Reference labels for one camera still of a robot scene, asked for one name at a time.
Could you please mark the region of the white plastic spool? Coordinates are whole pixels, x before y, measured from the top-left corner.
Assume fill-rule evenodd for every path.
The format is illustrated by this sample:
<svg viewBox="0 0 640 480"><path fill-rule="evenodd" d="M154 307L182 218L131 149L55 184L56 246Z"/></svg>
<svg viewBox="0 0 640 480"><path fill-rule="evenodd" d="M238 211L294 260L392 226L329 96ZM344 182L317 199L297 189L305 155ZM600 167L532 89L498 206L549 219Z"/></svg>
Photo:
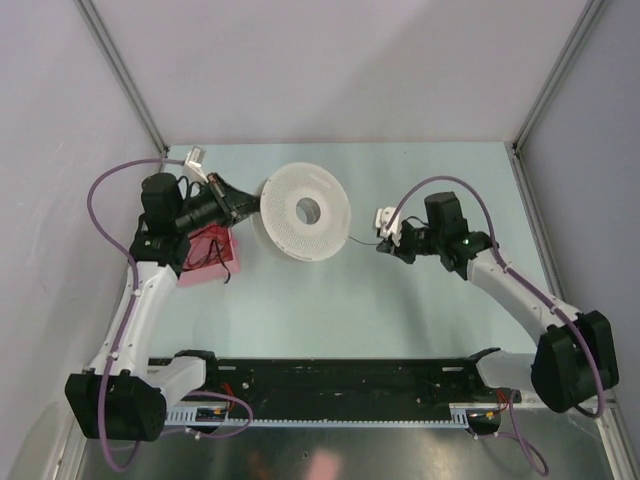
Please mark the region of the white plastic spool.
<svg viewBox="0 0 640 480"><path fill-rule="evenodd" d="M296 162L279 168L258 188L259 212L250 217L256 241L287 261L334 256L350 233L351 205L327 170Z"/></svg>

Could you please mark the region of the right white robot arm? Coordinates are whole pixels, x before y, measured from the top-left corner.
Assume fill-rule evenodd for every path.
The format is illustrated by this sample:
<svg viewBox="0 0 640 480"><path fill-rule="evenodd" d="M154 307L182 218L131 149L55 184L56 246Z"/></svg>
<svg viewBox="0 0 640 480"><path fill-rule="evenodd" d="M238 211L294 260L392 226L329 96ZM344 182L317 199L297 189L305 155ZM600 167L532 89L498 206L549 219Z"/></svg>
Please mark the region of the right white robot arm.
<svg viewBox="0 0 640 480"><path fill-rule="evenodd" d="M489 349L477 354L476 369L485 386L529 391L552 411L564 413L606 391L620 380L612 329L599 311L584 313L543 291L502 257L491 237L470 231L452 192L424 200L426 224L415 227L397 208L377 209L376 249L407 264L436 256L444 268L483 290L529 335L533 354Z"/></svg>

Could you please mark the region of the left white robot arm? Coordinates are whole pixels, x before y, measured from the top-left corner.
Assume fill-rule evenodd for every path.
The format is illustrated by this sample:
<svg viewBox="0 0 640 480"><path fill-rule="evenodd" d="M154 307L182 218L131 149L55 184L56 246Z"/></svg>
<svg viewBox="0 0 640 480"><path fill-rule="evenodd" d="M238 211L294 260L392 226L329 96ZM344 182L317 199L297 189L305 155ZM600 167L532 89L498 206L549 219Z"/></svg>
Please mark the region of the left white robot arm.
<svg viewBox="0 0 640 480"><path fill-rule="evenodd" d="M232 227L258 212L257 196L212 173L183 196L171 173L147 177L141 185L143 212L131 246L127 285L113 323L96 357L71 374L65 395L88 439L156 440L167 412L207 382L214 357L183 351L158 371L148 370L152 333L177 287L190 237L209 225Z"/></svg>

